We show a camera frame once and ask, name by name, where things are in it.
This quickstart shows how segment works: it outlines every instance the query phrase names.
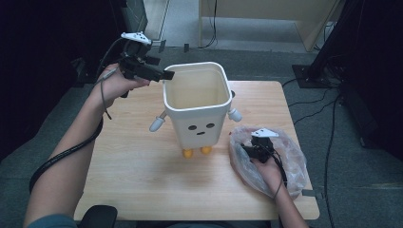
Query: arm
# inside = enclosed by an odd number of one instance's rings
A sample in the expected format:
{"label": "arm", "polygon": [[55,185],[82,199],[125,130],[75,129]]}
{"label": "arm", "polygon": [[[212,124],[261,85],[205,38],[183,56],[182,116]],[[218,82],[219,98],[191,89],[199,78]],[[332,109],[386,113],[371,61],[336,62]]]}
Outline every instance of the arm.
{"label": "arm", "polygon": [[[117,66],[107,67],[102,76]],[[127,80],[117,70],[103,82],[106,107],[110,107],[116,98],[128,90],[148,84],[147,80]],[[97,84],[50,157],[52,158],[88,139],[100,123],[104,112],[101,84]],[[81,150],[56,162],[39,178],[29,198],[24,227],[47,215],[63,214],[70,217],[74,216],[74,211],[86,184],[86,174],[91,161],[94,143],[92,142]]]}
{"label": "arm", "polygon": [[274,201],[283,226],[293,228],[308,227],[282,182],[281,173],[274,159],[270,158],[266,163],[261,163],[256,159],[252,159],[251,161],[259,170],[270,191],[275,195]]}

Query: gray carpet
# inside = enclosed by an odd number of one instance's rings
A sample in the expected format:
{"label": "gray carpet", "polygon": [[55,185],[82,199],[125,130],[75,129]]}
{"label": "gray carpet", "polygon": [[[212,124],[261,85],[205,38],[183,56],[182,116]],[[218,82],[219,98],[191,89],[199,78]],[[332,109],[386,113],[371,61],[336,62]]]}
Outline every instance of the gray carpet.
{"label": "gray carpet", "polygon": [[[294,79],[291,65],[309,65],[315,54],[240,50],[154,48],[150,55],[162,58],[160,68],[173,64],[213,61],[221,64],[229,80],[273,80],[285,83]],[[34,139],[18,148],[0,164],[0,227],[21,227],[29,198],[29,178],[48,157],[63,136],[90,89],[72,88],[48,115]],[[320,99],[325,89],[301,89],[296,82],[284,87],[289,105]],[[332,89],[325,99],[314,104],[290,107],[294,121],[319,111],[333,101]],[[382,149],[360,146],[359,135],[347,108],[337,103],[335,135],[328,163],[328,196],[335,227],[402,227],[403,163]],[[331,227],[324,193],[326,154],[332,132],[331,105],[314,117],[296,124],[308,172],[317,193],[320,217],[309,220],[312,227]],[[133,227],[134,221],[117,222],[116,227]]]}

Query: black cable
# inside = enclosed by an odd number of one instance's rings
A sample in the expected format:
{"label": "black cable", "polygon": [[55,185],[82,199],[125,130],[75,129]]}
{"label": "black cable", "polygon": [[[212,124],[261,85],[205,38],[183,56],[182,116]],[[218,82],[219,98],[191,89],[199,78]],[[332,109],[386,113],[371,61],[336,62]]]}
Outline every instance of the black cable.
{"label": "black cable", "polygon": [[287,84],[292,83],[293,81],[298,80],[298,78],[292,79],[290,81],[285,82],[283,85],[281,85],[281,87],[285,87]]}
{"label": "black cable", "polygon": [[204,46],[204,47],[199,47],[200,49],[203,48],[209,48],[210,46],[212,46],[214,44],[214,42],[218,42],[217,40],[217,28],[216,28],[216,17],[217,17],[217,0],[214,4],[214,16],[213,16],[213,37],[211,38],[210,42]]}
{"label": "black cable", "polygon": [[328,104],[326,104],[325,106],[323,106],[318,112],[316,112],[316,113],[314,113],[314,114],[311,114],[311,115],[308,115],[308,116],[304,116],[304,117],[302,117],[302,118],[300,118],[300,119],[298,119],[298,120],[296,120],[295,122],[294,122],[294,125],[295,124],[297,124],[298,122],[300,122],[300,121],[302,121],[303,119],[305,119],[305,118],[308,118],[308,117],[313,117],[313,116],[315,116],[316,114],[319,114],[320,112],[322,112],[323,111],[323,109],[326,107],[326,106],[329,106],[329,105],[331,105],[332,103],[334,103],[336,100],[334,100],[334,101],[332,101],[332,102],[330,102],[330,103],[328,103]]}
{"label": "black cable", "polygon": [[58,162],[59,160],[65,158],[65,157],[71,155],[72,153],[82,149],[83,147],[85,147],[86,145],[88,145],[89,143],[94,141],[101,133],[103,125],[104,125],[104,119],[101,119],[100,123],[98,124],[97,129],[88,139],[71,147],[68,150],[65,150],[64,152],[54,156],[53,158],[49,159],[44,164],[42,164],[30,178],[29,192],[30,193],[32,192],[32,189],[33,189],[33,186],[35,185],[35,183],[38,181],[38,179],[41,177],[41,175],[43,173],[45,173],[53,164],[55,164],[56,162]]}
{"label": "black cable", "polygon": [[[101,74],[101,71],[103,70],[104,67],[104,63],[106,61],[107,56],[110,54],[110,51],[120,42],[124,40],[124,38],[120,37],[119,39],[117,39],[115,42],[113,42],[113,44],[109,47],[109,49],[107,50],[106,54],[104,55],[104,58],[102,59],[100,65],[98,66],[98,70],[97,70],[97,76]],[[97,81],[93,87],[95,87],[98,83],[101,83],[101,94],[102,94],[102,100],[103,100],[103,104],[106,110],[106,103],[105,103],[105,99],[104,99],[104,90],[103,90],[103,82],[106,78],[102,78],[99,81]],[[106,110],[106,114],[107,117],[111,120],[111,117],[109,115],[109,113]],[[92,141],[94,141],[99,134],[101,133],[102,127],[104,124],[104,119],[101,119],[97,129],[95,130],[94,134],[92,134],[88,139],[86,139],[85,141],[71,147],[70,149],[56,155],[55,157],[49,159],[48,161],[46,161],[44,164],[42,164],[36,171],[35,173],[32,175],[32,177],[30,178],[29,181],[29,192],[32,191],[33,186],[35,185],[35,183],[38,181],[38,179],[41,177],[41,175],[43,173],[45,173],[53,164],[55,164],[56,162],[60,161],[61,159],[67,157],[68,155],[71,155],[72,153],[80,150],[81,148],[83,148],[84,146],[88,145],[89,143],[91,143]]]}
{"label": "black cable", "polygon": [[321,48],[320,48],[318,45],[315,45],[315,46],[314,46],[314,49],[315,49],[315,50],[321,50]]}
{"label": "black cable", "polygon": [[319,100],[311,101],[311,102],[297,102],[297,103],[293,103],[293,104],[288,105],[288,107],[293,106],[293,105],[301,105],[301,104],[313,104],[313,103],[316,103],[316,102],[323,101],[325,99],[326,93],[331,89],[333,89],[333,88],[331,87],[331,88],[326,89],[325,92],[323,93],[322,98],[319,99]]}
{"label": "black cable", "polygon": [[275,160],[275,163],[279,168],[279,172],[281,173],[282,181],[284,182],[285,187],[287,187],[288,180],[287,180],[287,175],[285,174],[284,167],[282,166],[281,155],[276,150],[274,150],[274,152],[271,152],[269,149],[267,149],[262,144],[259,144],[259,146],[261,148],[265,149],[269,153],[270,157],[272,157]]}
{"label": "black cable", "polygon": [[335,102],[333,104],[332,133],[331,133],[331,137],[329,140],[329,145],[328,145],[328,149],[327,149],[327,153],[326,153],[325,174],[324,174],[324,184],[323,184],[324,192],[325,192],[325,200],[326,200],[326,204],[327,204],[327,211],[328,211],[329,220],[330,220],[332,228],[335,228],[335,224],[334,224],[332,213],[330,210],[329,197],[328,197],[328,167],[329,167],[330,150],[332,147],[333,138],[335,136],[336,101],[338,100],[339,97],[340,97],[340,95],[338,95],[336,97]]}
{"label": "black cable", "polygon": [[107,56],[110,54],[110,51],[111,51],[119,42],[121,42],[122,40],[124,40],[124,38],[123,38],[123,37],[120,37],[119,39],[117,39],[116,41],[114,41],[114,42],[112,43],[112,45],[109,47],[109,49],[108,49],[107,52],[105,53],[103,59],[101,60],[100,65],[98,66],[97,74],[96,74],[97,76],[99,76],[99,75],[101,74],[103,68],[105,67],[104,64],[105,64],[105,61],[106,61]]}

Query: floor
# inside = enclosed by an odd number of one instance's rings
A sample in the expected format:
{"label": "floor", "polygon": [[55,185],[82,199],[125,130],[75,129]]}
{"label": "floor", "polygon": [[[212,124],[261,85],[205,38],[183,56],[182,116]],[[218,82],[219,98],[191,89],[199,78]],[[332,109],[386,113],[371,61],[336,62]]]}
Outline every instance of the floor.
{"label": "floor", "polygon": [[[167,47],[184,47],[185,44],[191,48],[199,46],[198,0],[169,0],[168,4],[165,1],[144,1],[144,5],[149,21],[145,34],[149,29],[161,30],[161,38],[153,39],[154,41],[166,40]],[[214,23],[216,33],[213,39]],[[293,21],[203,18],[202,30],[202,47],[212,42],[209,48],[213,49],[307,52]],[[320,47],[322,44],[321,36],[317,45]]]}

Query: person's left hand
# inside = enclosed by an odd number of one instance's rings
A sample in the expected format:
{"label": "person's left hand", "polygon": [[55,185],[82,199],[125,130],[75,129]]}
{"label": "person's left hand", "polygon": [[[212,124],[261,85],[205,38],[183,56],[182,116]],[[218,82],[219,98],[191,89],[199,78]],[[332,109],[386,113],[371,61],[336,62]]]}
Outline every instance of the person's left hand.
{"label": "person's left hand", "polygon": [[[103,82],[100,82],[100,80],[103,80],[104,75],[115,68],[117,68],[117,70],[110,77],[105,79]],[[98,80],[99,83],[92,89],[90,97],[96,103],[96,105],[104,105],[104,96],[106,107],[112,106],[114,100],[127,93],[127,91],[138,87],[149,86],[150,84],[150,82],[146,79],[126,79],[119,70],[118,64],[107,66],[99,76]]]}

